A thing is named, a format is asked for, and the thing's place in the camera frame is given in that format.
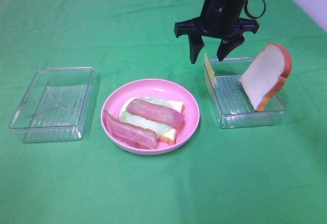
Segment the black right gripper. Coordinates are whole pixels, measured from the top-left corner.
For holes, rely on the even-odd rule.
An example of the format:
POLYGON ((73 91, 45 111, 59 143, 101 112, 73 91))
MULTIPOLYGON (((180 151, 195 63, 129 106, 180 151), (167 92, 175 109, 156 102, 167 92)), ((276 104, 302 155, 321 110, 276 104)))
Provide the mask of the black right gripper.
POLYGON ((260 27, 255 19, 240 17, 246 0, 204 0, 200 16, 178 22, 174 26, 176 37, 188 35, 190 62, 195 64, 205 43, 202 36, 221 40, 217 58, 225 57, 245 41, 244 32, 256 33, 260 27))

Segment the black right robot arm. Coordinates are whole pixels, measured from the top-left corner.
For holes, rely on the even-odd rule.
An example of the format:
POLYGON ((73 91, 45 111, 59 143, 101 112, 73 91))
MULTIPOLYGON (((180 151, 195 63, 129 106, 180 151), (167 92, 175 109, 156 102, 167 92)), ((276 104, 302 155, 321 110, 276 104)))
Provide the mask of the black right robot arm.
POLYGON ((221 40, 217 58, 222 61, 231 51, 242 45, 244 32, 256 33, 259 23, 255 19, 241 18, 247 0, 205 0, 198 17, 176 23, 176 37, 187 35, 190 61, 195 63, 204 47, 203 36, 221 40))

